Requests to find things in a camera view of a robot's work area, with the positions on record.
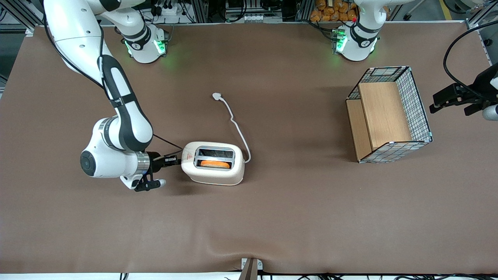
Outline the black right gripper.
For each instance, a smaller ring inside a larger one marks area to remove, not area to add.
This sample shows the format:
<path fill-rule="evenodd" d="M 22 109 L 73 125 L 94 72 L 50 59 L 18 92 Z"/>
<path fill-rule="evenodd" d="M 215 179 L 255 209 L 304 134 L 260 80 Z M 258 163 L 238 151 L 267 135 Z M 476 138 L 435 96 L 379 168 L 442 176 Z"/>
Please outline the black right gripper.
<path fill-rule="evenodd" d="M 148 151 L 148 156 L 150 159 L 150 171 L 149 173 L 156 173 L 162 167 L 170 167 L 181 165 L 181 158 L 176 155 L 160 155 L 160 153 L 155 151 Z"/>

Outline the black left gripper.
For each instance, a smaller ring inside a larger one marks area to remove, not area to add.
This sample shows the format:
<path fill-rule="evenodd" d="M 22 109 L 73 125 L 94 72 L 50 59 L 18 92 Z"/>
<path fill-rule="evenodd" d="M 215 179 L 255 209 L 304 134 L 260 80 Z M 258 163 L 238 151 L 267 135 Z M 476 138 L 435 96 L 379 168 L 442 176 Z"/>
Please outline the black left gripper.
<path fill-rule="evenodd" d="M 491 82 L 493 79 L 497 78 L 497 71 L 498 64 L 495 63 L 479 73 L 472 83 L 472 89 L 480 94 L 483 97 L 483 100 L 490 101 L 493 105 L 497 103 L 498 90 Z M 439 110 L 446 107 L 460 106 L 474 101 L 474 94 L 457 83 L 448 85 L 444 89 L 433 94 L 432 97 L 433 104 L 429 107 L 431 114 L 437 113 Z M 464 113 L 466 116 L 470 116 L 478 113 L 484 108 L 484 103 L 472 103 L 464 108 Z"/>

